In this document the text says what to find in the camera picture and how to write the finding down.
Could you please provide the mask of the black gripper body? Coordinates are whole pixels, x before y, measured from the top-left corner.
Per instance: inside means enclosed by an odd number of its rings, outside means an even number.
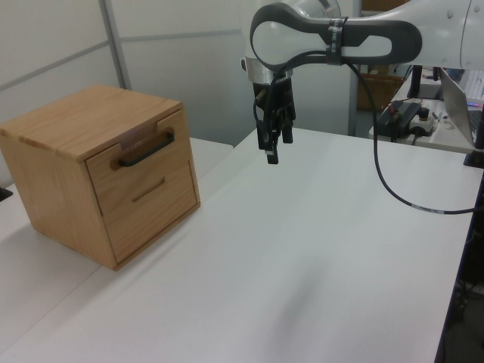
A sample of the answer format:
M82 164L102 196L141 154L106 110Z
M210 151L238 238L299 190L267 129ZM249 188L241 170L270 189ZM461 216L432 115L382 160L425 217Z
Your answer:
M254 96L257 98L256 106L262 111L267 104L267 95L269 84L253 83ZM271 92L271 110L287 110L289 113L295 113L293 101L292 79L284 78L278 80Z

